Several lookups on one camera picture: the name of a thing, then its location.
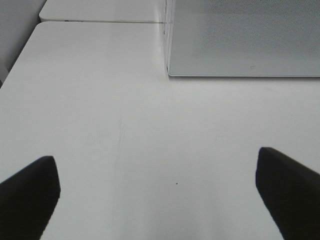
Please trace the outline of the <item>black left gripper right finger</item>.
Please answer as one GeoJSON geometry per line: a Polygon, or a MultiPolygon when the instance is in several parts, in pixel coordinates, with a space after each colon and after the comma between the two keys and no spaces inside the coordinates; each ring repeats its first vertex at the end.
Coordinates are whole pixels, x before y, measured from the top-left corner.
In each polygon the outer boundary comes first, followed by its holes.
{"type": "Polygon", "coordinates": [[[320,238],[319,173],[272,147],[262,147],[255,185],[283,239],[320,238]]]}

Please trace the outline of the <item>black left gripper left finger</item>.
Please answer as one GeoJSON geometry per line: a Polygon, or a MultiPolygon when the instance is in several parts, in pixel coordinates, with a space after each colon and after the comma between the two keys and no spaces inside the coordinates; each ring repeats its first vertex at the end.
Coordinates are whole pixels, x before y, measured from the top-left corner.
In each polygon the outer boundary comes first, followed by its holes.
{"type": "Polygon", "coordinates": [[[53,156],[43,156],[0,184],[0,238],[39,240],[61,194],[53,156]]]}

